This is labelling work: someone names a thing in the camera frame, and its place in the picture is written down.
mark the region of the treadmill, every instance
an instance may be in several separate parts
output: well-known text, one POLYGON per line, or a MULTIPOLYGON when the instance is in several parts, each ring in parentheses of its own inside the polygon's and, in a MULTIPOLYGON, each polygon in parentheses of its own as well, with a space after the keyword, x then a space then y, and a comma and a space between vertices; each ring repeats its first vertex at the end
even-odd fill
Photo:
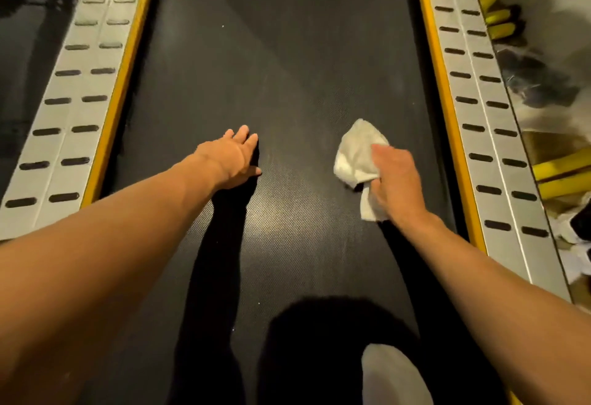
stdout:
POLYGON ((0 240, 242 124, 263 171, 208 203, 78 403, 360 403, 369 343, 435 403, 509 401, 420 256, 332 172, 368 120, 430 211, 570 301, 478 0, 79 0, 64 35, 0 240))

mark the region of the cloth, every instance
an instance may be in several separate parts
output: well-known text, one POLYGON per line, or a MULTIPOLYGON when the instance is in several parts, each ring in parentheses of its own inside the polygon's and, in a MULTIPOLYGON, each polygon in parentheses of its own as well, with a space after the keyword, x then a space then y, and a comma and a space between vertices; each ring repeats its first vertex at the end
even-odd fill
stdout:
POLYGON ((370 344, 361 357, 364 405, 433 405, 415 365, 398 349, 370 344))
POLYGON ((385 221, 388 215, 369 190, 369 182, 380 177, 371 157, 371 145, 388 145, 388 140, 372 124, 357 119, 340 141, 334 172, 337 178, 354 189, 363 183, 359 205, 361 218, 366 221, 385 221))

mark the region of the hand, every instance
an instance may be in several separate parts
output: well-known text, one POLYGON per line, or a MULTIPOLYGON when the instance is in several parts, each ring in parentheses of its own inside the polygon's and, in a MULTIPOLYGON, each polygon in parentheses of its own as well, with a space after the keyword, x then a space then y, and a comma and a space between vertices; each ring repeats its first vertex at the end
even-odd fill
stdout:
POLYGON ((428 216, 421 177, 410 152, 374 144, 372 158, 380 178, 372 181, 371 192, 392 222, 401 228, 428 216))
POLYGON ((261 169, 251 165, 252 154, 258 142, 258 136, 248 137, 248 126, 242 125, 234 134, 227 130, 222 138, 203 142, 190 158, 200 158, 211 163, 216 190, 232 189, 247 181, 251 176, 258 176, 261 169))

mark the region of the treadmill belt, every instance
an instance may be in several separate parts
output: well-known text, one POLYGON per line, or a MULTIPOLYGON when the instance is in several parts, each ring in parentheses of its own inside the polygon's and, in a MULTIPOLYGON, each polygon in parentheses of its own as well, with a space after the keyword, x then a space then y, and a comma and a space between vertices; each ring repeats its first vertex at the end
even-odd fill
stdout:
MULTIPOLYGON (((81 403, 163 404, 171 385, 176 403, 359 403, 365 344, 400 344, 423 363, 429 316, 433 333, 453 322, 474 350, 424 264, 403 280, 396 260, 418 255, 361 221, 360 194, 332 171, 364 118, 413 153, 428 208, 454 228, 418 0, 153 0, 151 14, 111 189, 242 124, 259 134, 263 175, 208 204, 81 403), (413 312, 405 282, 417 303, 444 304, 413 312), (336 389, 306 396, 320 386, 336 389)), ((447 356, 448 391, 480 374, 447 356)))

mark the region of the treadmill side rail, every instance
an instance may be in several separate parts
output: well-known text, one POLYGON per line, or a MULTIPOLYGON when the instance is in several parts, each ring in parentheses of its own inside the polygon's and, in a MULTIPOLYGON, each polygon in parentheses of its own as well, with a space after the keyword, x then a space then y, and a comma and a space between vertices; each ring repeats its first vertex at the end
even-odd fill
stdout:
POLYGON ((100 193, 149 0, 80 0, 0 206, 0 241, 100 193))
POLYGON ((421 8, 472 243, 570 302, 478 0, 421 0, 421 8))

